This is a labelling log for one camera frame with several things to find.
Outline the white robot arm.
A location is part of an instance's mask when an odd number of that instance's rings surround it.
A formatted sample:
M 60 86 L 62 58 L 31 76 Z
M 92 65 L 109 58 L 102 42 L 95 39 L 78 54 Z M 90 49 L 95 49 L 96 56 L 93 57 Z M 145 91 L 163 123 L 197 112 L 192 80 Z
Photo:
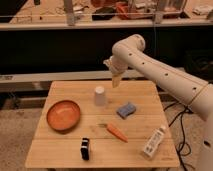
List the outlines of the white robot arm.
M 213 169 L 213 84 L 157 61 L 144 53 L 145 40 L 134 34 L 112 47 L 112 56 L 103 63 L 117 87 L 128 67 L 135 69 L 169 93 L 206 123 L 196 171 Z

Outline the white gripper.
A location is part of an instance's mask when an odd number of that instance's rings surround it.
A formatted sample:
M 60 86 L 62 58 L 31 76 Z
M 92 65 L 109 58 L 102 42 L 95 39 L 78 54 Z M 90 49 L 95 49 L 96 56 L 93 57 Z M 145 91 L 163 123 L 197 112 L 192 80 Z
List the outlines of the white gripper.
M 112 73 L 112 87 L 116 88 L 121 80 L 120 75 L 126 71 L 126 63 L 115 56 L 111 56 L 109 59 L 104 60 L 103 63 Z

